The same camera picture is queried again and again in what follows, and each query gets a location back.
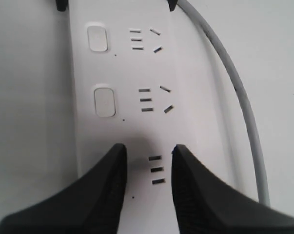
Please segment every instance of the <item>gray cable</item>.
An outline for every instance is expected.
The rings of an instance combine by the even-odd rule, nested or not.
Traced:
[[[216,52],[218,53],[221,61],[223,62],[228,72],[230,80],[234,86],[236,95],[239,99],[239,103],[244,116],[246,129],[249,136],[255,169],[258,200],[261,204],[270,206],[266,169],[263,158],[263,152],[260,145],[259,135],[257,131],[256,121],[241,78],[231,58],[229,57],[226,49],[219,40],[218,36],[210,27],[210,25],[206,22],[206,20],[200,15],[200,13],[187,0],[178,0],[177,4],[188,15],[191,21],[195,24],[196,28],[198,30],[202,29],[204,31],[205,35],[215,48]]]

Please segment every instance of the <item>white switch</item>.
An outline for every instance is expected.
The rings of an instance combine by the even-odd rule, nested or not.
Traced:
[[[94,92],[96,114],[99,117],[112,117],[116,114],[114,93],[109,88],[98,88]]]
[[[101,26],[89,26],[88,29],[89,48],[95,52],[108,50],[107,33]]]

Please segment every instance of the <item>white power strip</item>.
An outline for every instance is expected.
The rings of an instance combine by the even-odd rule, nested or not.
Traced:
[[[200,140],[218,132],[200,122],[211,124],[209,108],[193,116],[209,91],[202,86],[194,101],[187,93],[192,76],[181,76],[176,65],[184,54],[175,47],[167,1],[72,0],[69,13],[79,176],[124,143],[128,177],[118,233],[177,234],[171,151],[179,143],[204,152]],[[221,142],[214,137],[211,145]]]

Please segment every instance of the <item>white surface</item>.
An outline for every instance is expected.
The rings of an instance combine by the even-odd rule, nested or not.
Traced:
[[[258,124],[271,205],[294,215],[294,0],[192,4],[216,31],[243,79]],[[189,98],[211,92],[209,98],[202,94],[206,99],[197,105],[216,113],[204,120],[216,118],[217,125],[204,126],[201,121],[193,128],[217,129],[222,139],[215,144],[216,136],[201,136],[205,147],[200,159],[256,198],[243,117],[226,72],[203,34],[191,36],[195,28],[186,16],[178,9],[172,15],[178,26],[174,33],[183,35],[176,43],[184,43],[178,49],[183,67],[179,72],[193,77],[192,83],[182,85],[189,89]],[[75,178],[66,24],[66,14],[55,10],[54,1],[0,0],[0,218],[48,197]],[[207,58],[196,61],[198,53]],[[206,79],[196,84],[201,71],[200,77]],[[193,112],[192,118],[200,116],[200,111]],[[224,152],[226,163],[218,161],[217,152],[211,153],[215,148]],[[47,174],[52,166],[54,173]],[[231,180],[219,172],[228,166],[235,174]]]
[[[112,89],[98,88],[94,91],[96,114],[99,117],[112,117],[116,114]]]
[[[94,52],[104,52],[108,49],[106,30],[102,26],[92,25],[88,29],[89,48]]]

